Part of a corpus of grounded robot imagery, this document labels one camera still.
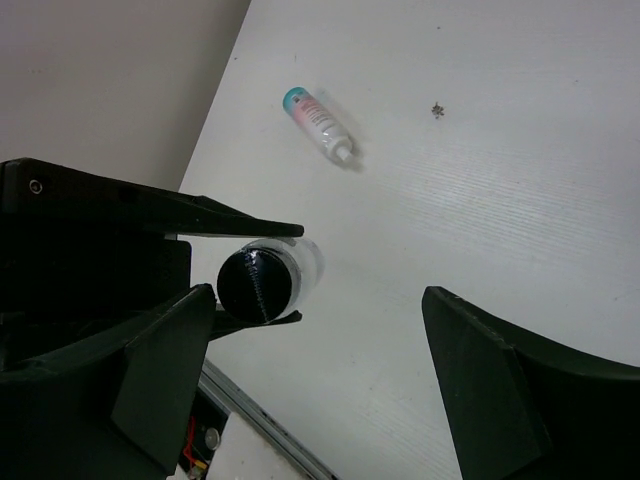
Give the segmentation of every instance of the table surface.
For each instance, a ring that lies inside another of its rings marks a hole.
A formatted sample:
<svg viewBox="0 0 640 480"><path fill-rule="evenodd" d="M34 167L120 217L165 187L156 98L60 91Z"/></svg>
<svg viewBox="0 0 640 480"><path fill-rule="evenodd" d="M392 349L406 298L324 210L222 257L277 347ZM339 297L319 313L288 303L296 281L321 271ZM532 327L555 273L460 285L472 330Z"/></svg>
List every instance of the table surface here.
<svg viewBox="0 0 640 480"><path fill-rule="evenodd" d="M208 357L345 479L460 477L428 285L640 365L638 25L635 0L253 0L182 191L304 224L327 269L302 323ZM360 171L283 112L294 86ZM194 239L193 281L243 243Z"/></svg>

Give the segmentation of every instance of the plastic bottle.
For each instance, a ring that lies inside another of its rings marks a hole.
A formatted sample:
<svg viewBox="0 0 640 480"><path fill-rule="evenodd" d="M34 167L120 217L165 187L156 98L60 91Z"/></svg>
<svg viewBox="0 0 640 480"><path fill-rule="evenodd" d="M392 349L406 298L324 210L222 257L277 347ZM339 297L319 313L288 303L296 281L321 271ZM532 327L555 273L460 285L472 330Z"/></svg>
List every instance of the plastic bottle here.
<svg viewBox="0 0 640 480"><path fill-rule="evenodd" d="M345 164L353 159L347 130L304 88L289 90L282 106L329 160Z"/></svg>
<svg viewBox="0 0 640 480"><path fill-rule="evenodd" d="M308 238L265 238L231 255L218 274L218 297L231 316L265 324L304 301L324 273L324 257Z"/></svg>

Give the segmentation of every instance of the white tabletop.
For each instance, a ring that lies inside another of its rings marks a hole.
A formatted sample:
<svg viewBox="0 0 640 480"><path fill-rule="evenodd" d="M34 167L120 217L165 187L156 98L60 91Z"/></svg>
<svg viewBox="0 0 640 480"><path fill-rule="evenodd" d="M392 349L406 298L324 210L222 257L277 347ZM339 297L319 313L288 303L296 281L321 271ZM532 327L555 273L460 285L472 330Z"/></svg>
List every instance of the white tabletop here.
<svg viewBox="0 0 640 480"><path fill-rule="evenodd" d="M347 480L460 476L427 285L640 365L639 26L636 0L253 0L182 191L304 224L327 269L302 323L209 358ZM361 172L283 112L294 86ZM193 240L193 281L243 243Z"/></svg>

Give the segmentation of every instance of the small debris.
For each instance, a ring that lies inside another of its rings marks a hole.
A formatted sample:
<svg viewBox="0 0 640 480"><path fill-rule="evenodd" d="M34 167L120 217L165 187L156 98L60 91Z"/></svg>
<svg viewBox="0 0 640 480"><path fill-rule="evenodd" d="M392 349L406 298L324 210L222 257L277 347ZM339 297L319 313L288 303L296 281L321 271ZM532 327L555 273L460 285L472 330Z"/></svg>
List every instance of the small debris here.
<svg viewBox="0 0 640 480"><path fill-rule="evenodd" d="M444 117L444 107L438 105L438 102L436 102L436 104L431 109L431 113L433 113L433 116L436 117L436 120L440 120L440 117Z"/></svg>

